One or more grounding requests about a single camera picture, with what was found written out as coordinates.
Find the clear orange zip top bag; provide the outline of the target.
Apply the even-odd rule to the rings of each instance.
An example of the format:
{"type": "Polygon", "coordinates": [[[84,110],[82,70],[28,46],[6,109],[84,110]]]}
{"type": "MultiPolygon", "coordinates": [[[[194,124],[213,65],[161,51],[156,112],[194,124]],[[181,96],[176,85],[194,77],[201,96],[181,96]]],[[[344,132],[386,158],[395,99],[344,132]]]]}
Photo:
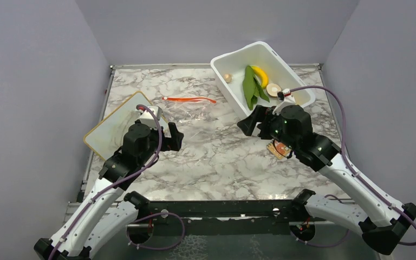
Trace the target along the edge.
{"type": "Polygon", "coordinates": [[[162,115],[168,122],[175,123],[177,130],[184,134],[183,145],[197,141],[212,130],[209,113],[216,102],[205,97],[168,97],[155,99],[162,108],[162,115]]]}

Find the green leafy vegetable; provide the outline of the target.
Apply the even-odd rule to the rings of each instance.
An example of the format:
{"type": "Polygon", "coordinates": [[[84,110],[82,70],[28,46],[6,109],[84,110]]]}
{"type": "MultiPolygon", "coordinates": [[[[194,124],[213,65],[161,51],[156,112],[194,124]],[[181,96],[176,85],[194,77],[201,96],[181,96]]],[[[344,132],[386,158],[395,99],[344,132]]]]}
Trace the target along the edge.
{"type": "Polygon", "coordinates": [[[253,110],[254,106],[258,102],[258,99],[270,102],[270,98],[266,95],[261,85],[259,84],[259,81],[256,79],[254,70],[251,66],[245,67],[245,75],[242,82],[242,87],[246,104],[250,111],[253,110]]]}

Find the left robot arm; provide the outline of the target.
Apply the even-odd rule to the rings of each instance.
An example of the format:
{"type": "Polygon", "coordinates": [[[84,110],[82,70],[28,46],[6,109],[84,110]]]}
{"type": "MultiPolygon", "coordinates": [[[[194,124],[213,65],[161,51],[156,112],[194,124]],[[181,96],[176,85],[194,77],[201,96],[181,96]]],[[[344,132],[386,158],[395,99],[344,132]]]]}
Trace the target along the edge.
{"type": "Polygon", "coordinates": [[[106,211],[158,161],[160,152],[181,149],[184,134],[173,122],[168,128],[169,137],[161,126],[152,128],[142,120],[129,127],[122,145],[104,162],[100,176],[75,213],[50,238],[36,242],[34,250],[40,259],[92,259],[125,225],[149,223],[158,216],[150,211],[150,201],[137,192],[126,194],[112,213],[106,211]]]}

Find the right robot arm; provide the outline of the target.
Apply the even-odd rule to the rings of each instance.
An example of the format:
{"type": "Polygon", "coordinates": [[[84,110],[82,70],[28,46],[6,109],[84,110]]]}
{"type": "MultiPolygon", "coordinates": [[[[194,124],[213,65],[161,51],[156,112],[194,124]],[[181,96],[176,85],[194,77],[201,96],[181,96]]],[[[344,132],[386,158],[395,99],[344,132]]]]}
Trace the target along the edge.
{"type": "Polygon", "coordinates": [[[237,126],[246,136],[284,144],[299,162],[330,179],[356,203],[338,203],[304,189],[291,202],[295,219],[316,217],[343,226],[383,255],[390,255],[402,243],[416,218],[416,205],[388,196],[357,171],[337,144],[313,131],[311,116],[301,106],[286,106],[275,113],[272,107],[258,105],[237,126]]]}

